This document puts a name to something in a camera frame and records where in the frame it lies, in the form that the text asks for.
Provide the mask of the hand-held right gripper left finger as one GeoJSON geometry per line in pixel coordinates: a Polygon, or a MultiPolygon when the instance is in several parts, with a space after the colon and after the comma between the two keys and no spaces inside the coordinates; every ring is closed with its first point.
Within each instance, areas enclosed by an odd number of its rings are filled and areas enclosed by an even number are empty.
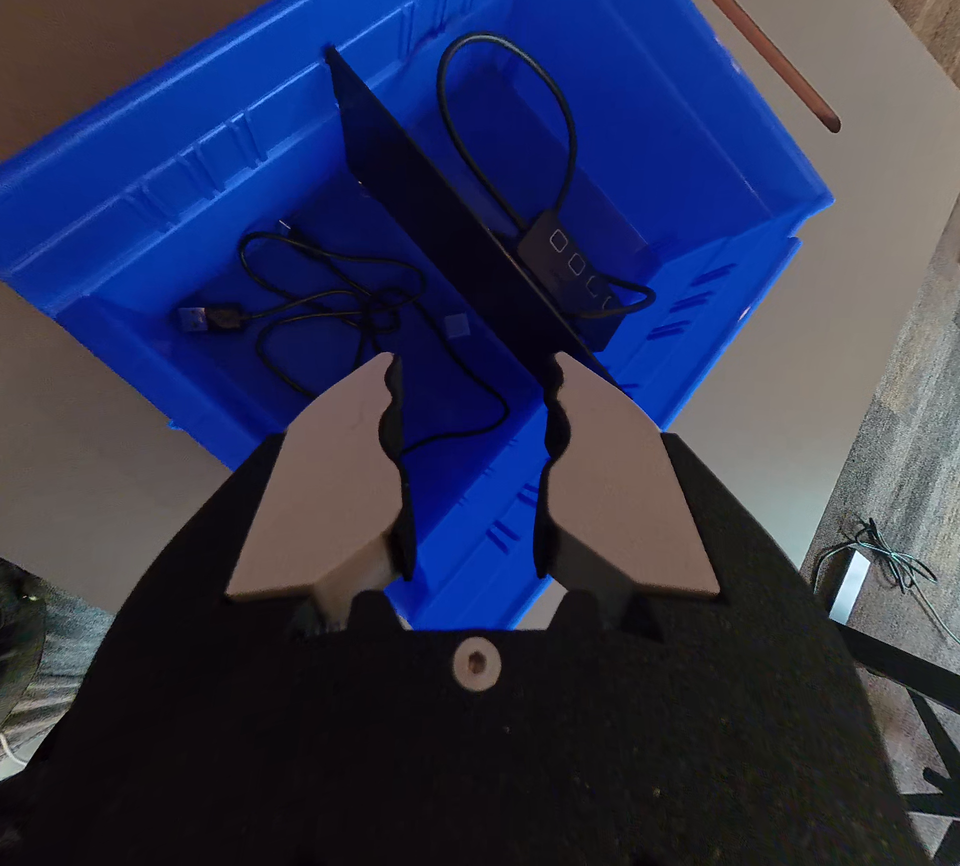
{"type": "Polygon", "coordinates": [[[225,595],[306,598],[326,627],[354,599],[409,581],[417,533],[403,464],[402,360],[380,353],[285,431],[225,595]]]}

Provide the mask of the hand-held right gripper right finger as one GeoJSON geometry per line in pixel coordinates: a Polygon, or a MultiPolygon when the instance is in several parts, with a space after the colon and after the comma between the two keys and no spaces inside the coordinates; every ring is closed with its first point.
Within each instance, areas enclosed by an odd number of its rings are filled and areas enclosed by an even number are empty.
{"type": "Polygon", "coordinates": [[[645,629],[649,596],[718,600],[721,586],[662,432],[568,353],[555,354],[552,368],[536,574],[590,598],[602,626],[624,631],[645,629]]]}

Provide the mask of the blue plastic bin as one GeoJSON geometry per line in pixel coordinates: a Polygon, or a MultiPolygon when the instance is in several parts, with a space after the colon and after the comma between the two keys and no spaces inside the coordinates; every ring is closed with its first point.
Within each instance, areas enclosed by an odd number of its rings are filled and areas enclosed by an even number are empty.
{"type": "Polygon", "coordinates": [[[416,629],[510,628],[538,382],[354,178],[334,45],[517,246],[558,212],[623,320],[593,354],[667,428],[833,197],[691,0],[272,0],[2,165],[2,281],[231,469],[400,357],[416,629]]]}

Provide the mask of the white power strip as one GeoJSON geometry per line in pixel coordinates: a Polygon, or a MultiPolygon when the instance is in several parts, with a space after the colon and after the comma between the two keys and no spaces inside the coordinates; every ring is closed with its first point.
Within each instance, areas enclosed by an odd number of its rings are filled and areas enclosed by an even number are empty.
{"type": "Polygon", "coordinates": [[[848,624],[872,565],[869,556],[863,552],[855,550],[851,553],[828,610],[832,621],[848,624]]]}

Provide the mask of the black desk leg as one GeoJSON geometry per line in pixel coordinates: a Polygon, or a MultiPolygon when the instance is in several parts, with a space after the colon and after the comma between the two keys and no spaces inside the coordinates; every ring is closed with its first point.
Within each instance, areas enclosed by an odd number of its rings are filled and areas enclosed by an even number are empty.
{"type": "Polygon", "coordinates": [[[904,688],[945,769],[926,767],[922,776],[935,792],[904,795],[908,812],[959,820],[959,750],[930,704],[959,715],[959,676],[896,647],[834,623],[853,659],[871,674],[904,688]]]}

